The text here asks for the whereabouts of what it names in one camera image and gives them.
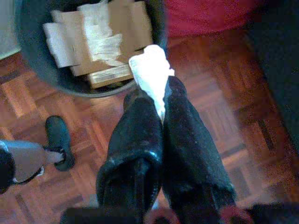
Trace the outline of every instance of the parquet floor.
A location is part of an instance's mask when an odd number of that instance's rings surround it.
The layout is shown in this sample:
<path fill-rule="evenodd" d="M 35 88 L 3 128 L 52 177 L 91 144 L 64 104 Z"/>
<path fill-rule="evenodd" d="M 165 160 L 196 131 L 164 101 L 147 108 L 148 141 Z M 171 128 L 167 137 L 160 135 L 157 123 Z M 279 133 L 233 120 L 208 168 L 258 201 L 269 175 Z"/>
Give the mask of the parquet floor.
<path fill-rule="evenodd" d="M 236 187 L 238 205 L 299 201 L 296 158 L 266 80 L 242 30 L 171 39 L 168 58 L 215 141 Z M 0 223 L 58 223 L 61 212 L 87 205 L 106 157 L 125 92 L 77 98 L 41 82 L 13 55 L 0 61 L 0 139 L 46 144 L 44 122 L 64 117 L 77 164 L 0 196 Z"/>

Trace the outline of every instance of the black shoe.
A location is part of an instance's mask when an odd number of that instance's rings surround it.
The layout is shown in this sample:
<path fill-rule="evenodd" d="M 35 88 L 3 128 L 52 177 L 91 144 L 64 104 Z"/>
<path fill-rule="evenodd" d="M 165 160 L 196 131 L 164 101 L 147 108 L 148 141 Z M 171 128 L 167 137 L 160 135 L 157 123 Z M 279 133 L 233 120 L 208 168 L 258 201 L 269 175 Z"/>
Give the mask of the black shoe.
<path fill-rule="evenodd" d="M 55 163 L 59 171 L 67 171 L 75 165 L 75 158 L 71 153 L 71 137 L 64 120 L 59 116 L 50 116 L 46 120 L 46 132 L 50 148 L 61 148 L 64 160 Z"/>

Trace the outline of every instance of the black trash bin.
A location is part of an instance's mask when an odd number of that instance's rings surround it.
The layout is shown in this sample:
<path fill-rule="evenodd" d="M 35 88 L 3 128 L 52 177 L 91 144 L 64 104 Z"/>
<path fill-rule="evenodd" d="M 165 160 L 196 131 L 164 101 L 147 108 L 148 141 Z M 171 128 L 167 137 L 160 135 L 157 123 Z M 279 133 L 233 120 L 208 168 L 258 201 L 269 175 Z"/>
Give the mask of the black trash bin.
<path fill-rule="evenodd" d="M 98 2 L 99 0 L 15 0 L 16 32 L 23 57 L 43 81 L 76 96 L 107 97 L 135 85 L 134 80 L 127 80 L 122 87 L 93 90 L 87 81 L 74 77 L 69 68 L 59 69 L 50 54 L 43 31 L 43 24 L 53 22 L 50 12 L 75 11 L 77 6 Z M 145 3 L 153 27 L 153 42 L 165 49 L 167 37 L 163 0 L 146 0 Z"/>

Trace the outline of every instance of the flattened cardboard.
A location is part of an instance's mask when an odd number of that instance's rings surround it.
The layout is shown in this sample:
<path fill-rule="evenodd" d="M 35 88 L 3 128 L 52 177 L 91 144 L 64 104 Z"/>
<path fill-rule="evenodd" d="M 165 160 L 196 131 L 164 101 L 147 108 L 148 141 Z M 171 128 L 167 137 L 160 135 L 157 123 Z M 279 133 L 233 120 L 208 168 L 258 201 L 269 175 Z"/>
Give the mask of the flattened cardboard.
<path fill-rule="evenodd" d="M 143 49 L 153 44 L 151 37 L 152 27 L 146 12 L 145 2 L 137 1 L 130 4 L 130 15 L 132 18 L 133 34 L 136 40 L 134 49 Z"/>
<path fill-rule="evenodd" d="M 75 76 L 85 75 L 99 70 L 111 68 L 103 61 L 92 62 L 89 57 L 87 42 L 83 32 L 83 16 L 79 11 L 62 13 L 53 12 L 55 22 L 62 22 L 66 26 L 67 35 L 74 47 L 75 58 L 79 65 L 71 68 Z"/>
<path fill-rule="evenodd" d="M 109 26 L 113 35 L 122 34 L 122 43 L 120 45 L 121 55 L 118 61 L 128 63 L 129 58 L 137 55 L 135 52 L 136 36 L 133 31 L 133 23 L 130 16 L 130 0 L 113 0 L 108 4 Z"/>
<path fill-rule="evenodd" d="M 128 64 L 107 69 L 105 71 L 94 72 L 88 75 L 91 87 L 96 89 L 112 83 L 133 78 Z"/>

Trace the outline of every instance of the white cloth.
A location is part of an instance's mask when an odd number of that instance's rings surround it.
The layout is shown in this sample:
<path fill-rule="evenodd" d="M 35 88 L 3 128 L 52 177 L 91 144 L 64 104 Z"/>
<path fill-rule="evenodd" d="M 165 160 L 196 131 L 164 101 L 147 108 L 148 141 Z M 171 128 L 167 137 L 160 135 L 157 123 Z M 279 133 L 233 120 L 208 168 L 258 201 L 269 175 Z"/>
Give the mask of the white cloth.
<path fill-rule="evenodd" d="M 165 87 L 168 76 L 174 76 L 174 70 L 170 69 L 164 50 L 158 45 L 149 45 L 143 54 L 131 57 L 129 65 L 136 83 L 154 100 L 156 111 L 163 123 Z"/>

